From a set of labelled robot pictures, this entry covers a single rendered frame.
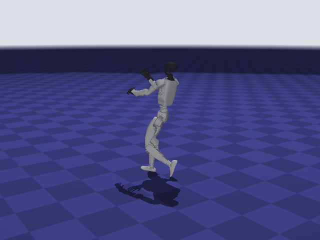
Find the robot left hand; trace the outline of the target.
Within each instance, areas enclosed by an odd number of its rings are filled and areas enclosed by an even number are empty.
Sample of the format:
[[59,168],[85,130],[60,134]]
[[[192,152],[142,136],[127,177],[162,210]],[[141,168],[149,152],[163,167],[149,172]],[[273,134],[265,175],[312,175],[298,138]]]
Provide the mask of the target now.
[[[129,95],[130,93],[133,95],[133,93],[131,92],[133,89],[134,89],[135,87],[133,87],[133,88],[130,88],[129,90],[128,90],[128,92],[127,92],[127,94]],[[135,90],[135,89],[134,89]]]

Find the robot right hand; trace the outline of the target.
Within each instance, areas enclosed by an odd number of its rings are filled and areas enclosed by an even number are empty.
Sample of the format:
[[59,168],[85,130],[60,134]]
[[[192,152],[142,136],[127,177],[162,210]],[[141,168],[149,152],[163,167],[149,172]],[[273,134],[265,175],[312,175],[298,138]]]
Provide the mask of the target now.
[[[147,72],[148,71],[148,72]],[[150,79],[152,79],[154,81],[154,79],[151,77],[149,70],[141,70],[139,74],[142,74],[145,78],[147,78],[147,80],[149,81]]]

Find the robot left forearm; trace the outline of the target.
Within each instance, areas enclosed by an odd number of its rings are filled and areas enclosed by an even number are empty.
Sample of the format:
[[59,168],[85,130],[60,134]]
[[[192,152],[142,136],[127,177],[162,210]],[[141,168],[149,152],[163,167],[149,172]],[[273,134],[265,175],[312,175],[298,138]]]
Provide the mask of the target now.
[[144,96],[146,93],[148,92],[147,89],[143,89],[143,90],[132,90],[131,93],[133,93],[133,95],[137,96]]

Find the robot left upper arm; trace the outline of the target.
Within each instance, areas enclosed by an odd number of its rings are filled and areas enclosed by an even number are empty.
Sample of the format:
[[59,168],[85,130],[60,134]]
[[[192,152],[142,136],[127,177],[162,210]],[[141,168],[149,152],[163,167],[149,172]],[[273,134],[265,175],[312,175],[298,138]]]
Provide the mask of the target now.
[[166,84],[165,80],[158,79],[149,89],[147,89],[147,93],[145,94],[145,96],[149,96],[151,93],[153,93],[157,89],[162,88],[165,84]]

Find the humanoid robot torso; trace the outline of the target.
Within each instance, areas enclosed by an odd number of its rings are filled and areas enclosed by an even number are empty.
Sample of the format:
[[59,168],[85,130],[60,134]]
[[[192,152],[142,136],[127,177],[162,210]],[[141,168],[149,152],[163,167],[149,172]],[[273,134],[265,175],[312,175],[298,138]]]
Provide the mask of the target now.
[[[171,106],[176,95],[176,90],[178,82],[175,79],[174,81],[168,80],[168,77],[163,78],[166,84],[158,89],[157,101],[160,104],[160,110],[157,112],[157,117],[163,117],[163,123],[168,120],[169,112],[167,106]],[[174,78],[174,77],[173,77]]]

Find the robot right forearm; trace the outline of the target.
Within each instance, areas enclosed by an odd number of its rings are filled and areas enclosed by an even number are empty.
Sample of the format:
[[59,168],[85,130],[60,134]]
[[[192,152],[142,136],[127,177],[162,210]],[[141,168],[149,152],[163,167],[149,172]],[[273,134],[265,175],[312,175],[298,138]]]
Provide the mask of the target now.
[[152,79],[149,79],[148,81],[151,85],[153,85],[156,82],[156,81],[153,81]]

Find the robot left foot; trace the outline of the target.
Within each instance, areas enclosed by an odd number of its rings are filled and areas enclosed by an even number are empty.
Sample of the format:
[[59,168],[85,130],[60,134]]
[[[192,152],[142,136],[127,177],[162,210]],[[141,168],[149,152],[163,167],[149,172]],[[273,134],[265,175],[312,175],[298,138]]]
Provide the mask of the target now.
[[177,164],[177,160],[172,160],[172,162],[171,162],[171,167],[169,167],[169,169],[170,169],[170,177],[172,177],[172,175],[173,175],[173,172],[174,172],[174,169],[175,169],[175,166],[176,166],[176,164]]

